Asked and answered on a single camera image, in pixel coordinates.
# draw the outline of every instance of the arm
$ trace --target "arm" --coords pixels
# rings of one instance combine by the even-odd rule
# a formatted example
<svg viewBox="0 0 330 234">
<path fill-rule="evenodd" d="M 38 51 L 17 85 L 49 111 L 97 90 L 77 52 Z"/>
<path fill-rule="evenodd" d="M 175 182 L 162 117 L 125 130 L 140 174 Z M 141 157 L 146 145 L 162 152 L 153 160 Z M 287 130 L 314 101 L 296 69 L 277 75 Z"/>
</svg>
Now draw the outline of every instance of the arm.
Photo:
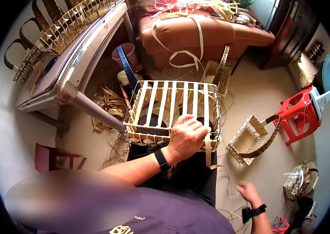
<svg viewBox="0 0 330 234">
<path fill-rule="evenodd" d="M 259 208 L 263 203 L 258 196 L 257 190 L 252 183 L 241 182 L 236 189 L 242 197 L 251 203 L 252 209 Z M 266 212 L 252 218 L 251 234 L 272 234 L 272 228 Z"/>
<path fill-rule="evenodd" d="M 192 115 L 182 115 L 172 128 L 170 143 L 161 149 L 162 154 L 170 165 L 186 160 L 200 149 L 203 139 L 210 131 L 209 127 L 203 126 Z M 154 153 L 151 153 L 142 158 L 112 165 L 101 171 L 139 186 L 161 169 Z"/>
</svg>

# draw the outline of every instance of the pink trash bin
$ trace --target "pink trash bin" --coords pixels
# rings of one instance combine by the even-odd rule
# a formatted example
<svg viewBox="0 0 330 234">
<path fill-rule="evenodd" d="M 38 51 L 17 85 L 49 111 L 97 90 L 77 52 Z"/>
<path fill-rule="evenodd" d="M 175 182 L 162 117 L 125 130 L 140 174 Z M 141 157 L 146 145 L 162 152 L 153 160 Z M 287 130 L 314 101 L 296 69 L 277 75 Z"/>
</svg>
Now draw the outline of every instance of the pink trash bin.
<svg viewBox="0 0 330 234">
<path fill-rule="evenodd" d="M 122 46 L 123 51 L 126 54 L 127 59 L 130 62 L 130 65 L 131 66 L 138 65 L 139 62 L 138 62 L 138 58 L 136 57 L 136 54 L 135 54 L 135 45 L 130 42 L 127 42 L 127 43 L 121 44 L 121 46 Z M 119 57 L 117 49 L 113 50 L 112 59 L 114 61 L 116 61 L 116 63 L 118 63 L 121 66 L 121 68 L 123 68 L 123 65 L 122 65 L 122 62 Z"/>
</svg>

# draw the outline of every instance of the black pants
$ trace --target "black pants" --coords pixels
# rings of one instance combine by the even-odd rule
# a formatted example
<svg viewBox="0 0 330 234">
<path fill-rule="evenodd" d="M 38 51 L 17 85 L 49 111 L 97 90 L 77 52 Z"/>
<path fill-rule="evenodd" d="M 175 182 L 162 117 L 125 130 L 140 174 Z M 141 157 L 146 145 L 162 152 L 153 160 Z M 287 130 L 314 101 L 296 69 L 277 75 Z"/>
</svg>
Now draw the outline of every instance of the black pants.
<svg viewBox="0 0 330 234">
<path fill-rule="evenodd" d="M 153 124 L 157 125 L 158 117 L 156 117 L 156 115 L 152 115 L 152 118 L 154 118 Z M 143 116 L 139 120 L 139 124 L 141 121 L 145 122 L 146 119 L 147 117 Z M 203 118 L 198 118 L 197 120 L 201 123 L 204 123 Z M 212 128 L 213 132 L 213 124 L 209 122 L 209 126 Z M 149 133 L 146 131 L 146 129 L 137 130 L 137 132 Z M 156 134 L 156 131 L 157 130 L 152 129 L 151 134 Z M 132 144 L 130 146 L 130 152 L 127 161 L 146 156 L 147 148 L 149 147 Z M 217 164 L 217 152 L 212 152 L 211 165 L 215 164 Z M 171 191 L 180 195 L 190 195 L 190 193 L 194 193 L 208 204 L 215 207 L 216 180 L 217 170 L 211 170 L 206 166 L 205 152 L 197 152 L 189 159 L 178 163 L 169 179 L 167 179 L 167 171 L 162 171 L 144 182 L 141 186 L 158 190 Z"/>
</svg>

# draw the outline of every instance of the person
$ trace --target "person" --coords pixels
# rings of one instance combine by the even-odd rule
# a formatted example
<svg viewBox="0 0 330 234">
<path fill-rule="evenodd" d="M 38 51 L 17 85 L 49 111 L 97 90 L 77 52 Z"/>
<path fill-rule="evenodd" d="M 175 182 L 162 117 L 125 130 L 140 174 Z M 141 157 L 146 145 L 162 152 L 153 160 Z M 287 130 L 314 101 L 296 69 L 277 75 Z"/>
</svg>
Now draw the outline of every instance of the person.
<svg viewBox="0 0 330 234">
<path fill-rule="evenodd" d="M 158 153 L 148 154 L 148 146 L 134 144 L 127 162 L 102 170 L 132 183 L 143 197 L 143 207 L 135 218 L 102 233 L 235 233 L 230 222 L 215 209 L 217 170 L 206 167 L 205 152 L 198 152 L 203 139 L 213 132 L 211 123 L 205 127 L 202 122 L 202 118 L 192 115 L 178 118 L 169 144 L 159 149 L 171 165 L 168 170 L 162 171 Z M 217 163 L 216 153 L 212 153 L 211 162 Z M 241 182 L 237 190 L 253 210 L 263 205 L 252 183 Z M 251 233 L 272 233 L 265 212 L 252 218 Z"/>
</svg>

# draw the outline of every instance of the red plastic stool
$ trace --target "red plastic stool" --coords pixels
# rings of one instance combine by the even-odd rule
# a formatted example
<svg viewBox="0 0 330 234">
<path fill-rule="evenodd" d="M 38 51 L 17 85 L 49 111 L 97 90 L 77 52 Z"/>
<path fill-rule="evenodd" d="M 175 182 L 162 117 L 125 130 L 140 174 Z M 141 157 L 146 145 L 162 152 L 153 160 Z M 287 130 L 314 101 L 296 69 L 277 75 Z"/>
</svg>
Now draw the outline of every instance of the red plastic stool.
<svg viewBox="0 0 330 234">
<path fill-rule="evenodd" d="M 311 102 L 311 98 L 309 96 L 310 91 L 311 88 L 303 90 L 295 96 L 280 102 L 282 104 L 282 107 L 276 114 L 280 115 L 280 117 L 282 118 L 282 127 L 284 128 L 289 137 L 288 142 L 286 142 L 287 146 L 304 137 L 311 135 L 314 131 L 317 130 L 319 126 L 321 126 L 321 121 L 318 120 L 313 105 L 305 104 Z M 299 129 L 299 133 L 295 133 L 291 128 L 288 122 L 290 119 L 295 122 L 296 129 Z M 304 125 L 306 123 L 309 123 L 309 129 L 305 133 L 303 133 Z"/>
<path fill-rule="evenodd" d="M 284 219 L 283 216 L 281 216 L 280 219 L 283 220 L 283 223 L 286 225 L 286 227 L 285 228 L 273 228 L 272 232 L 284 234 L 289 227 L 289 223 Z"/>
</svg>

